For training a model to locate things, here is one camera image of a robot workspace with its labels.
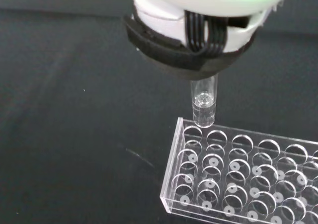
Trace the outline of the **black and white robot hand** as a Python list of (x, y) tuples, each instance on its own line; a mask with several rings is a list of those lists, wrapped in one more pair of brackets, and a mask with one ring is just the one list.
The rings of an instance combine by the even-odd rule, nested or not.
[(253, 44), (284, 0), (133, 0), (124, 17), (132, 45), (164, 71), (188, 80), (212, 77)]

